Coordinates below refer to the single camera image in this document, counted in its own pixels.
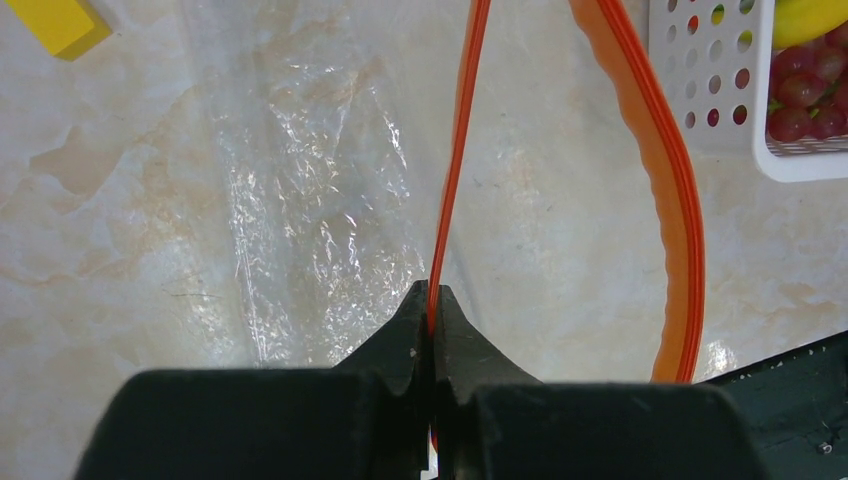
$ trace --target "red grape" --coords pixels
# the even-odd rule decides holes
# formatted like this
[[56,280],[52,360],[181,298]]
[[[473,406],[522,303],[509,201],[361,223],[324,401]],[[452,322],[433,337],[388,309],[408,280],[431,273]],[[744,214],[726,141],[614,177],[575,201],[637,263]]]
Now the red grape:
[[814,64],[813,49],[789,47],[771,60],[772,81],[779,82],[792,74],[812,70]]
[[777,88],[780,87],[780,80],[776,78],[769,79],[769,100],[777,97]]
[[824,35],[822,35],[821,37],[814,38],[814,39],[810,40],[809,42],[804,43],[803,45],[810,47],[813,50],[818,50],[819,48],[827,45],[827,41],[824,39]]
[[744,89],[748,86],[748,83],[751,82],[751,72],[747,68],[743,68],[736,72],[736,88],[739,90]]
[[843,83],[833,93],[833,104],[843,112],[848,112],[848,83]]
[[828,45],[834,47],[848,48],[848,22],[831,30],[824,36]]
[[777,100],[787,107],[809,107],[827,90],[827,83],[812,73],[796,73],[777,88]]
[[711,127],[715,127],[716,125],[718,125],[718,110],[716,110],[715,108],[710,110],[709,113],[707,113],[707,125]]
[[803,108],[781,108],[768,118],[767,127],[778,142],[794,142],[810,133],[813,121]]
[[742,125],[748,119],[748,109],[744,105],[739,105],[733,110],[733,122],[736,125]]
[[818,110],[819,112],[813,117],[810,135],[819,140],[841,135],[845,130],[845,123],[848,122],[845,113],[831,105],[818,107]]
[[812,71],[828,83],[836,81],[848,65],[848,54],[839,47],[822,47],[815,55]]

